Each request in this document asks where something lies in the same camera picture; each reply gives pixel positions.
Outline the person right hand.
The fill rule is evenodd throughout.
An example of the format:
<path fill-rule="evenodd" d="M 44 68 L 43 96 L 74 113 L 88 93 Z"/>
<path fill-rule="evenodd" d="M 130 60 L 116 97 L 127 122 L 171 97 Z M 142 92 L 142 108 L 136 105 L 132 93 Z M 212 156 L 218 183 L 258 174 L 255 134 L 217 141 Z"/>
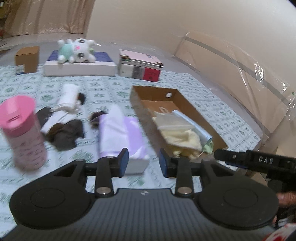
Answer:
<path fill-rule="evenodd" d="M 281 207 L 295 207 L 296 206 L 296 193 L 285 192 L 277 193 L 278 201 Z"/>

